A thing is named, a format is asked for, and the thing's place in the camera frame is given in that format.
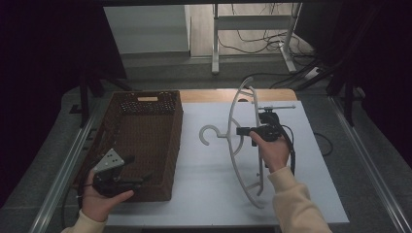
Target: hand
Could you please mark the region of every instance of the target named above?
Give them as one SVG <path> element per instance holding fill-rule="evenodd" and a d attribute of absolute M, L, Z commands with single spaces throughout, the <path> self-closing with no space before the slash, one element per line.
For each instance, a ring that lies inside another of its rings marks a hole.
<path fill-rule="evenodd" d="M 269 172 L 273 173 L 286 167 L 290 155 L 290 150 L 285 138 L 282 136 L 275 142 L 266 142 L 260 138 L 259 134 L 251 131 L 249 136 L 258 145 L 263 161 L 269 167 Z"/>
<path fill-rule="evenodd" d="M 88 174 L 85 186 L 85 192 L 83 195 L 83 213 L 89 218 L 103 222 L 109 216 L 110 211 L 120 202 L 123 202 L 133 196 L 134 192 L 132 190 L 121 193 L 112 198 L 108 198 L 100 195 L 91 185 L 93 183 L 94 173 L 91 171 Z"/>

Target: sleeve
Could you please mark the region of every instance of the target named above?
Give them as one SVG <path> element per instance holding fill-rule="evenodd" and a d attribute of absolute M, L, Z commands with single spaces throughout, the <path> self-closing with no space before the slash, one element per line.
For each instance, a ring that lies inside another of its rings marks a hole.
<path fill-rule="evenodd" d="M 275 187 L 273 209 L 282 232 L 331 232 L 321 211 L 310 200 L 308 188 L 296 181 L 291 168 L 282 168 L 268 179 Z"/>
<path fill-rule="evenodd" d="M 82 210 L 79 211 L 79 219 L 72 227 L 68 227 L 62 233 L 101 233 L 107 221 L 99 222 L 90 219 Z"/>

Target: brown wicker basket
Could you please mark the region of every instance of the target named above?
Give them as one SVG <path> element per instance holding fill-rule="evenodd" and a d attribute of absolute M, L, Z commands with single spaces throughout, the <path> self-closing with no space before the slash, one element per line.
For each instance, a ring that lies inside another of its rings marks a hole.
<path fill-rule="evenodd" d="M 124 166 L 122 179 L 133 181 L 153 172 L 152 178 L 128 201 L 170 200 L 182 120 L 179 91 L 115 92 L 75 185 L 88 164 L 113 148 L 120 157 L 135 156 L 132 164 Z"/>

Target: white table top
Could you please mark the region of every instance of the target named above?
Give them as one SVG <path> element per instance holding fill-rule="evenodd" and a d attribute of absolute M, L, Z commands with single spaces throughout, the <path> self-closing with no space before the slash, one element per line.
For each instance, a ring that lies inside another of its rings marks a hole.
<path fill-rule="evenodd" d="M 294 135 L 296 151 L 295 176 L 306 183 L 312 200 L 319 206 L 326 222 L 349 222 L 331 180 L 309 121 L 299 101 L 260 102 L 265 106 L 291 106 L 295 109 L 276 110 L 281 124 L 289 126 Z M 274 188 L 264 169 L 264 190 L 258 202 L 264 209 L 252 205 L 237 180 L 229 156 L 226 139 L 207 130 L 204 134 L 210 146 L 199 140 L 199 130 L 206 124 L 227 130 L 230 103 L 183 104 L 181 148 L 176 164 L 172 199 L 169 202 L 122 203 L 109 216 L 108 225 L 136 227 L 223 227 L 278 225 L 272 209 Z M 238 103 L 233 115 L 241 126 L 254 126 L 251 103 Z M 232 125 L 233 145 L 239 136 Z M 258 149 L 245 138 L 236 156 L 240 173 L 246 183 L 258 180 Z"/>

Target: wooden floor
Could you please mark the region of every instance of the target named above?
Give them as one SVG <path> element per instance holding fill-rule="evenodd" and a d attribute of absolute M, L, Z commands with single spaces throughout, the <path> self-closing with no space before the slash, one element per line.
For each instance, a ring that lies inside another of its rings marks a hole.
<path fill-rule="evenodd" d="M 214 6 L 190 5 L 190 53 L 192 57 L 210 56 L 213 47 L 213 15 Z M 266 3 L 266 4 L 220 4 L 219 16 L 252 15 L 252 16 L 278 16 L 290 15 L 292 3 Z M 242 30 L 219 31 L 219 54 L 273 54 L 280 53 L 277 44 L 268 46 L 267 40 L 262 40 L 285 32 L 284 30 Z M 273 37 L 271 41 L 278 41 L 285 36 Z M 291 40 L 291 49 L 295 53 L 310 52 L 312 48 L 297 36 Z"/>

